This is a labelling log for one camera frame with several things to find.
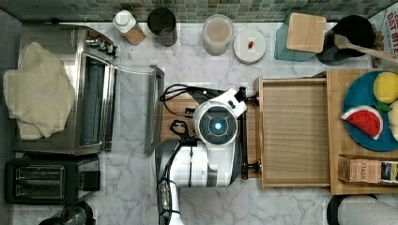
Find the wooden handle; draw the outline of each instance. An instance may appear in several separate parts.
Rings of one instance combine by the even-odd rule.
[[[394,64],[398,64],[398,56],[396,56],[394,54],[380,52],[380,51],[376,51],[376,50],[372,50],[372,49],[367,49],[367,48],[364,48],[364,47],[361,47],[358,45],[350,45],[349,47],[351,49],[357,50],[358,52],[366,53],[373,57],[377,57],[377,58],[392,62]]]

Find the brown lid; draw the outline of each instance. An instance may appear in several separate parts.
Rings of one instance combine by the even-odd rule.
[[[290,50],[321,53],[325,31],[325,17],[292,13],[286,47]]]

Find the green tile backsplash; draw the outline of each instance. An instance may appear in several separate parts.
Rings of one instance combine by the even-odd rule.
[[[62,0],[79,18],[89,22],[110,22],[121,9],[126,9],[139,22],[145,22],[150,11],[165,7],[181,23],[203,23],[208,16],[222,14],[235,23],[284,22],[292,12],[325,16],[338,21],[357,14],[366,18],[398,0]]]

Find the white container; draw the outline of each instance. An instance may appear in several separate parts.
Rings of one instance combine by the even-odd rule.
[[[266,53],[267,43],[264,36],[256,30],[240,32],[234,41],[234,53],[241,63],[252,64]]]
[[[233,36],[234,25],[228,17],[220,14],[210,16],[203,27],[203,47],[213,56],[222,55]]]
[[[145,39],[143,30],[127,10],[121,10],[116,14],[114,24],[132,45],[138,45]]]

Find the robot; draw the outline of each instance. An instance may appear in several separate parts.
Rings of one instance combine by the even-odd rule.
[[[246,174],[242,178],[248,178],[246,102],[256,101],[257,98],[247,98],[245,90],[245,87],[240,87],[239,91],[229,89],[223,92],[174,84],[161,96],[166,110],[193,120],[197,138],[189,134],[186,122],[175,120],[170,129],[181,139],[166,140],[152,153],[160,225],[183,224],[177,198],[179,188],[228,187],[241,171]],[[167,107],[167,100],[183,93],[190,94],[200,104],[193,114],[175,113]],[[240,121],[244,123],[240,124],[240,136],[245,136],[245,151],[242,151],[242,144],[237,138],[237,118],[241,115],[243,118]],[[182,127],[185,131],[177,132],[175,127]]]

